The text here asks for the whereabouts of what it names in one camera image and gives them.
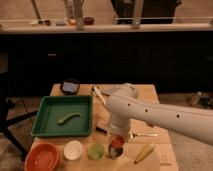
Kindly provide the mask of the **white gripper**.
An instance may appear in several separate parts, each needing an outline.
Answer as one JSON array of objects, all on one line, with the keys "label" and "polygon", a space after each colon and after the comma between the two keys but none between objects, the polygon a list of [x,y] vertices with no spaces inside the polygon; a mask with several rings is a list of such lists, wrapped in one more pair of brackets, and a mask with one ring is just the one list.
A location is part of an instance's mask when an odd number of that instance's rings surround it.
[{"label": "white gripper", "polygon": [[111,115],[108,120],[108,133],[110,135],[120,135],[128,137],[130,130],[130,120],[125,117]]}]

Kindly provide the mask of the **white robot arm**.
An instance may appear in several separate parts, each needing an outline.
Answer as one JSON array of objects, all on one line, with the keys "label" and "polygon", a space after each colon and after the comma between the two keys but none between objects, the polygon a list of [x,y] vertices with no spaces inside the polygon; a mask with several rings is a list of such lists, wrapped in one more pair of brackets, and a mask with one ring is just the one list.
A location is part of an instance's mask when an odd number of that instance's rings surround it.
[{"label": "white robot arm", "polygon": [[111,133],[126,135],[130,120],[135,119],[213,146],[213,110],[142,101],[138,99],[137,88],[129,83],[111,93],[106,109],[110,113]]}]

